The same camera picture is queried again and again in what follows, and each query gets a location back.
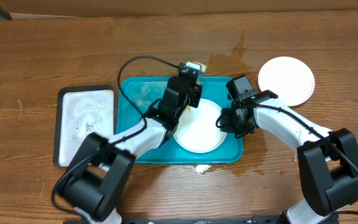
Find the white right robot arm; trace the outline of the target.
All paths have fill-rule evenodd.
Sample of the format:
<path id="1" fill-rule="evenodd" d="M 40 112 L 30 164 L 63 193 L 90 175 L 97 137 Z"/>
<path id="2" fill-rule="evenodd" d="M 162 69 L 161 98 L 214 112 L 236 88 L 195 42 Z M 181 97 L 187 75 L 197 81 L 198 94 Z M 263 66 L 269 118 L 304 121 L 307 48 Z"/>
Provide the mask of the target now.
<path id="1" fill-rule="evenodd" d="M 303 198 L 280 215 L 254 216 L 254 223 L 337 223 L 340 214 L 358 215 L 358 143 L 348 129 L 319 126 L 270 90 L 228 97 L 232 105 L 217 128 L 235 138 L 267 130 L 297 155 Z"/>

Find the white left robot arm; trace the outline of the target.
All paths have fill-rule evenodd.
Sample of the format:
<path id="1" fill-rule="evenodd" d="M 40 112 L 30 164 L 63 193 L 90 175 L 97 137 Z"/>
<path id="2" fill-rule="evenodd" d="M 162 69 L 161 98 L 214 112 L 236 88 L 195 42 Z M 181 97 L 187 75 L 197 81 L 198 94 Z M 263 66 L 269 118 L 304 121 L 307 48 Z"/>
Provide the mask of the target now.
<path id="1" fill-rule="evenodd" d="M 52 195 L 72 205 L 83 223 L 103 222 L 114 212 L 135 160 L 167 142 L 186 108 L 199 105 L 198 81 L 205 65 L 187 62 L 176 68 L 178 75 L 168 79 L 162 98 L 141 114 L 138 124 L 109 138 L 87 135 L 55 184 Z"/>

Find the yellow sponge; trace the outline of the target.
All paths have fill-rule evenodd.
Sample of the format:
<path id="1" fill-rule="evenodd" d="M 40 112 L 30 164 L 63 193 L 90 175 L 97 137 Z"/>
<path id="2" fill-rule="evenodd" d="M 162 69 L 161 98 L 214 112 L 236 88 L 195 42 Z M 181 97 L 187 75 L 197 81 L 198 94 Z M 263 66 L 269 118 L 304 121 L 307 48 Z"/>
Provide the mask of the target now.
<path id="1" fill-rule="evenodd" d="M 199 72 L 198 72 L 198 76 L 199 77 L 202 77 L 206 71 L 206 65 L 202 64 L 202 63 L 199 63 L 199 66 L 200 66 L 200 69 L 199 69 Z"/>

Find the white plate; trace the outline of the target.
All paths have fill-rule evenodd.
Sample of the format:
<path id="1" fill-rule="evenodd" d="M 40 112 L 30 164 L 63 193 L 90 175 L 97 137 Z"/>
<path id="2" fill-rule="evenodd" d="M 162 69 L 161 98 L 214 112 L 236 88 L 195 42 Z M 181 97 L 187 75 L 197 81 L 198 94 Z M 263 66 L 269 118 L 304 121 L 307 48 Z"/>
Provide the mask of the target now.
<path id="1" fill-rule="evenodd" d="M 216 127 L 221 107 L 215 102 L 200 99 L 197 108 L 187 106 L 181 114 L 174 134 L 176 142 L 190 152 L 203 154 L 217 149 L 226 133 Z"/>
<path id="2" fill-rule="evenodd" d="M 257 78 L 261 91 L 270 90 L 287 106 L 298 106 L 308 101 L 315 88 L 312 70 L 293 57 L 275 57 L 262 65 Z"/>

